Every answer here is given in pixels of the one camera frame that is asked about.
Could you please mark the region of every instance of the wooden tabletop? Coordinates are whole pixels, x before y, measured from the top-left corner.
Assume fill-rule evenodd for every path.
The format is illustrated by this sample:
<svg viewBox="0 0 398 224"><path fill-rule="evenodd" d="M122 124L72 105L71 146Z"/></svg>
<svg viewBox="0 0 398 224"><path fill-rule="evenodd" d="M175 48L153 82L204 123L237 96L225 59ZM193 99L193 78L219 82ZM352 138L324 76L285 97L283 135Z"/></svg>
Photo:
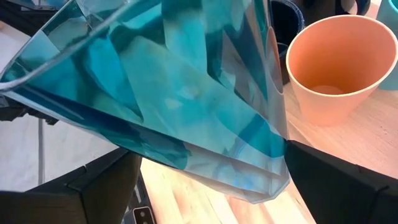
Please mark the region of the wooden tabletop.
<svg viewBox="0 0 398 224"><path fill-rule="evenodd" d="M367 16L376 16L378 4ZM398 178L398 91L376 90L344 123L327 128L301 118L290 84L285 104L291 139ZM251 205L148 160L141 171L159 224L315 223L293 182L276 199Z"/></svg>

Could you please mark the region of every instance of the light wood surface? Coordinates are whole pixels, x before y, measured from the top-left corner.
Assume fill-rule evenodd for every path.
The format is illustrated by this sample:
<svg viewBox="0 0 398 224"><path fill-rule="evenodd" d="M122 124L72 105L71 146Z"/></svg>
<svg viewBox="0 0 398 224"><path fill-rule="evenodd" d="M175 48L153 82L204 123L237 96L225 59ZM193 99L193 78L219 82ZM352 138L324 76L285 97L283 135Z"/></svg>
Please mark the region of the light wood surface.
<svg viewBox="0 0 398 224"><path fill-rule="evenodd" d="M376 16L378 4L367 16ZM327 128L303 121L289 84L285 104L291 139L398 178L398 91L376 90L348 120ZM148 160L141 171L159 224L315 223L293 182L276 199L251 205Z"/></svg>

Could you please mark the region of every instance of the teal object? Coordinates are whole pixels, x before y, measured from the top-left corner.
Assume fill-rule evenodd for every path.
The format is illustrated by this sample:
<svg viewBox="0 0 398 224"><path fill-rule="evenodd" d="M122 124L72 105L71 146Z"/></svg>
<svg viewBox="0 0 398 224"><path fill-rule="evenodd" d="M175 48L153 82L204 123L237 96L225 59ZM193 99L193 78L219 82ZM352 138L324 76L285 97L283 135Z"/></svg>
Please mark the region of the teal object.
<svg viewBox="0 0 398 224"><path fill-rule="evenodd" d="M382 0L376 19L384 23L398 37L398 0ZM382 90L398 90L398 65L379 85Z"/></svg>
<svg viewBox="0 0 398 224"><path fill-rule="evenodd" d="M22 48L5 95L249 202L284 189L269 1L85 4L69 1Z"/></svg>

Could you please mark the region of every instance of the faceted glass vase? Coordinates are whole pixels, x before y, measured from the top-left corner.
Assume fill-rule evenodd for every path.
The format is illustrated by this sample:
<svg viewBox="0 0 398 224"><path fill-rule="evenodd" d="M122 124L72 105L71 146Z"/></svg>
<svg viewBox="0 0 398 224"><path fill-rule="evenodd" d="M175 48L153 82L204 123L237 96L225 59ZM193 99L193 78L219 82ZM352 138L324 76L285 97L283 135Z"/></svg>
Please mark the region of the faceted glass vase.
<svg viewBox="0 0 398 224"><path fill-rule="evenodd" d="M69 1L1 91L252 203L289 182L269 1Z"/></svg>

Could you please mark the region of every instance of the white floor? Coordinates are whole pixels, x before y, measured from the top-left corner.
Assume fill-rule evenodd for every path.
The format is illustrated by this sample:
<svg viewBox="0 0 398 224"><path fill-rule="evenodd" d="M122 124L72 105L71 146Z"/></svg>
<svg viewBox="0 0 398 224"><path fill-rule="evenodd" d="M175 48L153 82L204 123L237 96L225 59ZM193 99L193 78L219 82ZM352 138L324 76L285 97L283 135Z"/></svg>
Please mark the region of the white floor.
<svg viewBox="0 0 398 224"><path fill-rule="evenodd" d="M0 72L29 39L5 25L0 29ZM0 190L25 191L38 184L37 118L0 122ZM116 146L69 124L44 125L45 181L66 174Z"/></svg>

